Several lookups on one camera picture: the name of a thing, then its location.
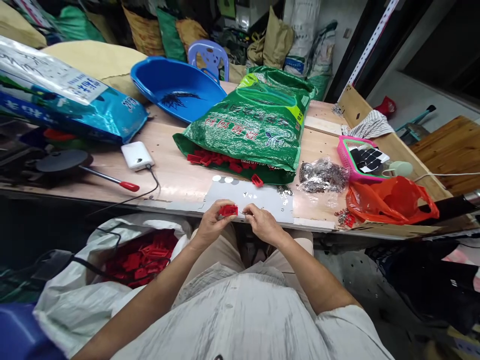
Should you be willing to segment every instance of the pink plastic basket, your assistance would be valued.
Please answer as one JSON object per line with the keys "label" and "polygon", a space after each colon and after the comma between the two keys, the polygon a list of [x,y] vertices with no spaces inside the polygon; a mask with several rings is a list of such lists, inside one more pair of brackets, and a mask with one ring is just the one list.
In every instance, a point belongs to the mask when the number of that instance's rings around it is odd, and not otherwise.
{"label": "pink plastic basket", "polygon": [[358,148],[363,144],[370,144],[374,148],[376,148],[377,145],[373,141],[358,138],[358,137],[353,137],[353,136],[344,136],[344,135],[339,136],[338,140],[339,142],[336,150],[338,151],[338,155],[340,155],[340,160],[343,167],[350,170],[351,182],[359,182],[363,184],[375,184],[375,183],[381,183],[384,180],[388,179],[388,177],[385,177],[385,176],[369,175],[369,174],[360,172],[359,169],[357,168],[357,165],[355,165],[352,155],[350,154],[351,149]]}

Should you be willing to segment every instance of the hand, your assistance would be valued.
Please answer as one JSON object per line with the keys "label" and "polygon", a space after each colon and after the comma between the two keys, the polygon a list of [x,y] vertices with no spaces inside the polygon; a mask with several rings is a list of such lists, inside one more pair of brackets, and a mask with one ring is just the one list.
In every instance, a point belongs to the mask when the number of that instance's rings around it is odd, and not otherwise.
{"label": "hand", "polygon": [[248,204],[242,212],[246,214],[245,219],[250,223],[253,233],[263,242],[278,248],[278,242],[288,235],[267,210]]}
{"label": "hand", "polygon": [[191,241],[193,246],[205,250],[218,239],[220,233],[228,223],[237,217],[236,215],[231,215],[219,220],[220,208],[225,205],[235,205],[235,203],[231,200],[217,200],[207,211],[205,211],[201,218],[198,231]]}

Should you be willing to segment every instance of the red handle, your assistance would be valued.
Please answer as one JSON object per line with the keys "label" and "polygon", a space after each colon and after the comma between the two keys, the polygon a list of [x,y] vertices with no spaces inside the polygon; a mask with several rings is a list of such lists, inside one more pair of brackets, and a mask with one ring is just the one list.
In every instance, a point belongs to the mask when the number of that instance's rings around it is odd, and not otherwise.
{"label": "red handle", "polygon": [[138,190],[140,190],[140,186],[132,184],[131,182],[122,181],[118,185],[120,185],[122,188],[130,190],[134,193],[137,192]]}

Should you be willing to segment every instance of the orange plastic bag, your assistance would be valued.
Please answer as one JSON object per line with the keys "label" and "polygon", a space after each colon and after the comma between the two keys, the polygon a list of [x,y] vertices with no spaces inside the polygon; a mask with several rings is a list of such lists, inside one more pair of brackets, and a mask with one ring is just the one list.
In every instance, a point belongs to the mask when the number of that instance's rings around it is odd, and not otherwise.
{"label": "orange plastic bag", "polygon": [[[420,211],[419,199],[428,204],[430,212]],[[425,188],[403,176],[372,185],[350,183],[346,205],[351,213],[363,221],[386,224],[416,224],[440,216],[439,209]]]}

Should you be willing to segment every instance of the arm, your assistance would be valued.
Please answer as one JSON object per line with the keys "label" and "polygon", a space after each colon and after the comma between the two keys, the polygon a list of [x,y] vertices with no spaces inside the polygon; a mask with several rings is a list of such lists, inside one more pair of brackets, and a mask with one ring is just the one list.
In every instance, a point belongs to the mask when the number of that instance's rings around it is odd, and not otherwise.
{"label": "arm", "polygon": [[325,266],[280,227],[271,213],[254,204],[248,205],[243,212],[255,235],[276,247],[286,258],[315,314],[347,305],[360,306]]}
{"label": "arm", "polygon": [[195,237],[153,281],[90,339],[72,360],[110,359],[170,311],[192,266],[235,216],[218,220],[230,200],[218,200],[205,212]]}

